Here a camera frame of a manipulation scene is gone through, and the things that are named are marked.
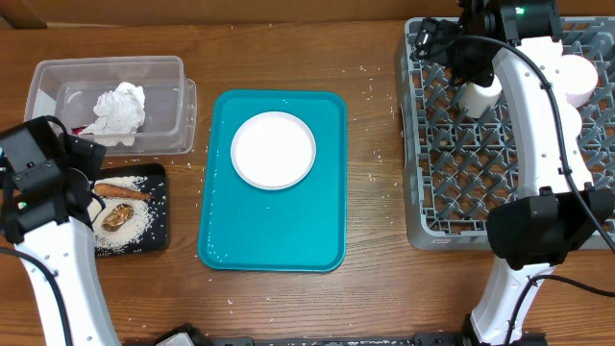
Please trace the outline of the red snack wrapper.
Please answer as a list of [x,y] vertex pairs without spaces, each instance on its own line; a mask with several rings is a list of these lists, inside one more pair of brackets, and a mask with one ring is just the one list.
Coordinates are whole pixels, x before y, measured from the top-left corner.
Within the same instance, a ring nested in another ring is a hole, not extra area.
[[77,135],[79,135],[79,134],[80,134],[80,133],[81,133],[81,132],[82,132],[85,128],[86,128],[86,126],[72,128],[72,129],[71,129],[71,131],[72,131],[72,135],[73,135],[73,136],[77,136]]

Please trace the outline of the orange carrot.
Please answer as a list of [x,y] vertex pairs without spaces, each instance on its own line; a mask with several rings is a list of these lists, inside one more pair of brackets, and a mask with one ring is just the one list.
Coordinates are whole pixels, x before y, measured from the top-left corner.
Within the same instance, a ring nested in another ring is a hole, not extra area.
[[152,198],[149,193],[111,184],[97,184],[94,187],[94,192],[99,196],[110,198],[135,199],[141,201],[147,201]]

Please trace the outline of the white cup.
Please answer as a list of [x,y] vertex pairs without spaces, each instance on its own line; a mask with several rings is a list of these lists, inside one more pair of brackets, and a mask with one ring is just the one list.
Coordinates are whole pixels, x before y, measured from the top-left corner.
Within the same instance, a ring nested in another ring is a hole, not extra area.
[[494,77],[490,86],[468,83],[458,105],[461,110],[466,110],[467,116],[478,119],[488,108],[496,105],[501,93],[502,86],[497,76]]

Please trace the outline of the white napkin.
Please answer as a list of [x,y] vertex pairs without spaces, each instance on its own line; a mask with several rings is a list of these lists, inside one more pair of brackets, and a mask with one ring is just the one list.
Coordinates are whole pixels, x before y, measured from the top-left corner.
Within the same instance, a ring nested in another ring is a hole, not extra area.
[[81,130],[81,135],[126,135],[126,137],[97,139],[99,144],[133,146],[135,134],[145,120],[145,94],[142,86],[120,83],[115,90],[101,94],[93,108],[97,119]]

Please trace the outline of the small pink plate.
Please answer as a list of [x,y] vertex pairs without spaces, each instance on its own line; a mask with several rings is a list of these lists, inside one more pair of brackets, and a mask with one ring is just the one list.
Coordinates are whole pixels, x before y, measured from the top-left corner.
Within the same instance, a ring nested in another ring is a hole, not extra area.
[[595,65],[582,56],[563,55],[561,69],[567,102],[575,108],[583,106],[599,80]]

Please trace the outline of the pale green bowl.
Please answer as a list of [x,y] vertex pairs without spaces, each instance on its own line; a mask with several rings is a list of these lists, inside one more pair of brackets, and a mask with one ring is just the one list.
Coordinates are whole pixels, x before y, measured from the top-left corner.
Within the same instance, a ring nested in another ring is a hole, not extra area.
[[560,119],[566,151],[572,153],[578,148],[578,135],[582,128],[580,114],[576,108],[566,103],[560,108]]

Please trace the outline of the large white plate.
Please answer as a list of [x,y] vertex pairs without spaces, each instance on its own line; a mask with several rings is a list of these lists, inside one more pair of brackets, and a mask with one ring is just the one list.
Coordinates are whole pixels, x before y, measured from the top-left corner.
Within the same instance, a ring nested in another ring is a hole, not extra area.
[[263,190],[282,190],[301,182],[316,153],[309,126],[283,111],[252,116],[241,124],[231,144],[235,172],[245,183]]

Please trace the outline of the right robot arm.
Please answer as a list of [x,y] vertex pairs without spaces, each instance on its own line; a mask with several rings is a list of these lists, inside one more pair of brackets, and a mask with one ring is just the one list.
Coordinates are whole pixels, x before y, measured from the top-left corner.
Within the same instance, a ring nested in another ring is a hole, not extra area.
[[553,1],[464,1],[457,22],[426,18],[414,54],[451,71],[454,81],[499,83],[512,124],[518,197],[488,212],[495,260],[479,304],[455,345],[543,345],[523,323],[540,286],[569,253],[603,231],[614,195],[595,187],[578,148],[579,107],[591,94],[583,73],[566,66]]

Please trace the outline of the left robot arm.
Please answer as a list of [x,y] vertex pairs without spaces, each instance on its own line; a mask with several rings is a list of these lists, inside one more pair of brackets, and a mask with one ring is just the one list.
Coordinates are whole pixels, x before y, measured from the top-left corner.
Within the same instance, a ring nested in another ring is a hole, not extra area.
[[1,251],[21,260],[49,345],[117,345],[87,211],[105,146],[44,115],[1,134]]

